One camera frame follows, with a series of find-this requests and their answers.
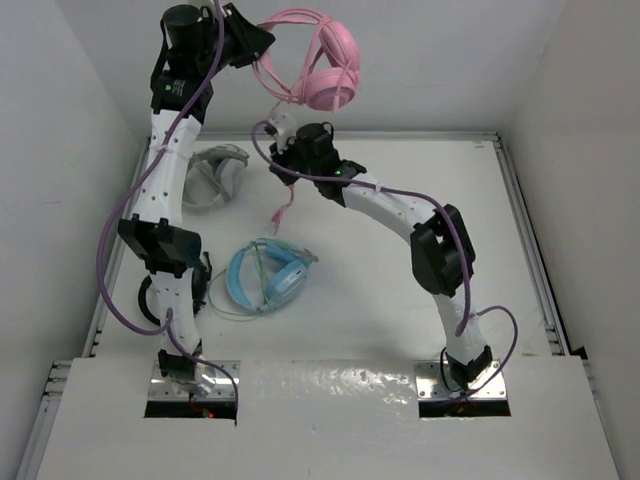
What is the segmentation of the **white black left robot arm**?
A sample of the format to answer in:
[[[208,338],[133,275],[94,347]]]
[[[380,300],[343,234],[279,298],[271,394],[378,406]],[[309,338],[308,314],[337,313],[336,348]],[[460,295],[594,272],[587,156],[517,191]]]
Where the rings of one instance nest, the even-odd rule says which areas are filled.
[[[118,234],[141,259],[151,279],[163,330],[158,364],[163,376],[194,384],[202,340],[195,324],[192,283],[202,241],[184,229],[182,198],[189,159],[213,96],[212,78],[226,66],[254,63],[275,37],[242,16],[235,5],[167,9],[163,44],[151,75],[147,171],[130,218]]]

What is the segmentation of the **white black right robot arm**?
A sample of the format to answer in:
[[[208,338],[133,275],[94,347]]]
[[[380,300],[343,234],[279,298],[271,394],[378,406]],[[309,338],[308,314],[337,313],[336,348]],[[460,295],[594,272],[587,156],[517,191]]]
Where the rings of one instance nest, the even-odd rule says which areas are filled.
[[[279,103],[316,111],[337,112],[354,100],[361,83],[360,51],[346,27],[317,10],[289,8],[268,17],[258,29],[272,44],[272,32],[280,25],[312,25],[315,31],[291,85],[275,72],[269,48],[250,52],[263,87]],[[407,242],[413,276],[438,309],[450,376],[469,394],[493,355],[472,308],[470,280],[476,254],[459,210],[422,194],[386,187],[364,166],[341,158],[328,122],[299,126],[290,116],[271,111],[258,125],[273,140],[262,157],[284,185],[309,180],[324,198],[368,216]]]

